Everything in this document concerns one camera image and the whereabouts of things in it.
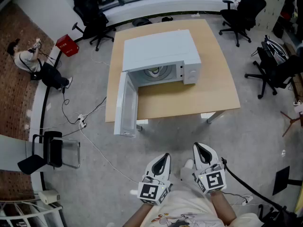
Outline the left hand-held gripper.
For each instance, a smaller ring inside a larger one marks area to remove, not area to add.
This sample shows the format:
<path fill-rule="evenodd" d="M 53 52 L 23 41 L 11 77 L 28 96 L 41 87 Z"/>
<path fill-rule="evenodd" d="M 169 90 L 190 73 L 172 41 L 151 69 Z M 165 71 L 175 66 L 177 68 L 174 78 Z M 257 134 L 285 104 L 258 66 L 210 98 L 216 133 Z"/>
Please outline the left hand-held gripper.
<path fill-rule="evenodd" d="M 138 199 L 153 206 L 160 206 L 164 202 L 173 186 L 169 181 L 170 165 L 169 153 L 156 157 L 147 165 L 146 175 L 143 175 L 142 181 L 138 183 Z"/>

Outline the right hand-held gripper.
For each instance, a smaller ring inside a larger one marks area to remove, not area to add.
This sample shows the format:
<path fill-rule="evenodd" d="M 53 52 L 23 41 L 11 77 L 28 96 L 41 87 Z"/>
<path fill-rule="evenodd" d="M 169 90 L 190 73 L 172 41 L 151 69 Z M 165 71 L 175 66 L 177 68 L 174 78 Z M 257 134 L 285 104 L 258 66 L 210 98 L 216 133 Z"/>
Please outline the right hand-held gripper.
<path fill-rule="evenodd" d="M 193 173 L 194 181 L 203 194 L 226 189 L 225 171 L 221 168 L 216 151 L 210 146 L 195 142 L 193 145 L 196 171 Z"/>

